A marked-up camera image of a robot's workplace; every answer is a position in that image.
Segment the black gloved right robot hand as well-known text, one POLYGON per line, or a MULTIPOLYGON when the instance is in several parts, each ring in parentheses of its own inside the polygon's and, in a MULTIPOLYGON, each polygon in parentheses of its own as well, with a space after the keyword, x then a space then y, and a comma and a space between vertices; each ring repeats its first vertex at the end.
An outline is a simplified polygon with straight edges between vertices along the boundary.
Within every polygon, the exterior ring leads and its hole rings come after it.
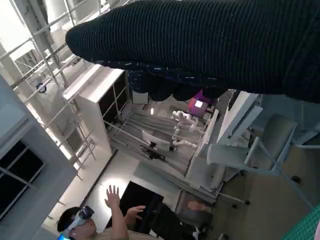
POLYGON ((320 101, 317 0, 138 0, 71 28, 76 56, 179 101, 229 89, 320 101))

